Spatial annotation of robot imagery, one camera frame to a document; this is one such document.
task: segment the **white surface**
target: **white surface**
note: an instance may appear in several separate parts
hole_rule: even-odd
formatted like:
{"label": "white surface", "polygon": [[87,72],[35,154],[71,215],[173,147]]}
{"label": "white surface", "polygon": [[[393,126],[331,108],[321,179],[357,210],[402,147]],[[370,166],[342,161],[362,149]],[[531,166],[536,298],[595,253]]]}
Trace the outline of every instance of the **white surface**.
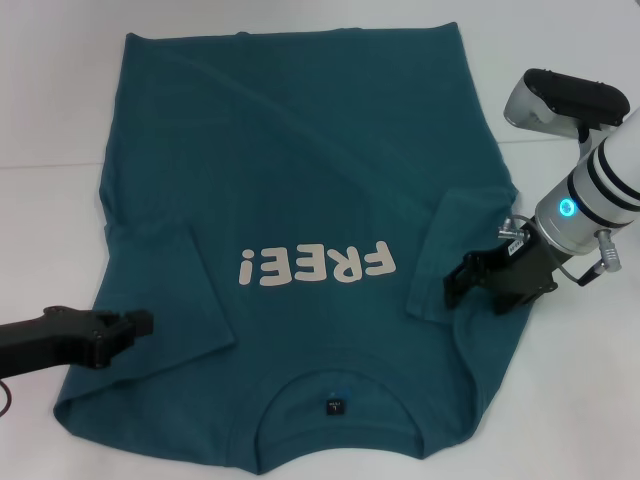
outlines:
{"label": "white surface", "polygon": [[[0,322],[53,304],[88,308],[106,262],[97,184],[124,34],[169,37],[423,27],[456,20],[485,115],[499,140],[542,138],[509,127],[502,108],[529,67],[613,84],[640,102],[640,8],[633,0],[0,1]],[[569,141],[502,145],[520,210],[572,167]],[[54,167],[61,164],[96,164]],[[539,301],[476,436],[425,461],[363,450],[320,452],[271,478],[626,480],[640,475],[640,224],[615,238],[623,270],[587,290]],[[594,257],[572,260],[578,273]],[[250,478],[127,454],[71,437],[51,414],[64,368],[7,381],[0,476],[12,480]]]}
{"label": "white surface", "polygon": [[528,68],[612,84],[640,106],[634,0],[1,0],[0,165],[102,161],[128,32],[164,38],[452,21],[499,141],[545,138],[502,119]]}

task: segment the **neckline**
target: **neckline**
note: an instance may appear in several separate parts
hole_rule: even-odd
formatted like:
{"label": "neckline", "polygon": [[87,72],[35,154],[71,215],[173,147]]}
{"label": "neckline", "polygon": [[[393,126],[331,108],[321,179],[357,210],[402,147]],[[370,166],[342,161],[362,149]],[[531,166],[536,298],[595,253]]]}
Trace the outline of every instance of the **neckline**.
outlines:
{"label": "neckline", "polygon": [[[332,439],[327,441],[325,430],[309,432],[295,439],[285,440],[283,445],[258,451],[256,436],[260,423],[271,402],[291,382],[305,375],[326,370],[350,371],[368,377],[389,390],[402,404],[420,432],[420,438],[405,435],[400,438],[387,430],[344,427],[332,429]],[[416,458],[424,458],[451,444],[440,433],[442,424],[424,408],[425,399],[420,389],[393,367],[369,354],[352,350],[325,349],[307,354],[286,367],[274,370],[248,392],[248,398],[236,410],[226,452],[226,466],[239,467],[255,474],[272,470],[296,457],[329,448],[375,448],[395,451]]]}

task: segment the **folded t-shirt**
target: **folded t-shirt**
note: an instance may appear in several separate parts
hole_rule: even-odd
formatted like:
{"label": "folded t-shirt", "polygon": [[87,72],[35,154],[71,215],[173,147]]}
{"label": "folded t-shirt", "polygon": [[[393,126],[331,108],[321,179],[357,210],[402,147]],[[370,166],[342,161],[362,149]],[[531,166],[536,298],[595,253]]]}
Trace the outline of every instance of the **folded t-shirt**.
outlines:
{"label": "folded t-shirt", "polygon": [[442,278],[515,197],[455,24],[129,35],[100,195],[96,309],[155,333],[72,368],[57,419],[157,457],[263,473],[336,447],[469,438],[529,310]]}

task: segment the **shirt sleeve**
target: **shirt sleeve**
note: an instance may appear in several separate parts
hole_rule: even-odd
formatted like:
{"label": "shirt sleeve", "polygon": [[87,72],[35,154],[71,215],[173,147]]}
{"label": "shirt sleeve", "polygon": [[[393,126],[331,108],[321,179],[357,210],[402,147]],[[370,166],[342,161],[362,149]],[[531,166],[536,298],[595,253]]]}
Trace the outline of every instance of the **shirt sleeve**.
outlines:
{"label": "shirt sleeve", "polygon": [[75,398],[235,343],[186,226],[108,227],[107,243],[110,258],[94,309],[149,310],[154,332],[114,357],[107,369],[72,367],[56,406],[59,419]]}
{"label": "shirt sleeve", "polygon": [[497,228],[511,211],[515,192],[503,187],[454,188],[445,193],[416,263],[407,313],[438,323],[451,323],[444,304],[443,279],[470,250],[499,245]]}

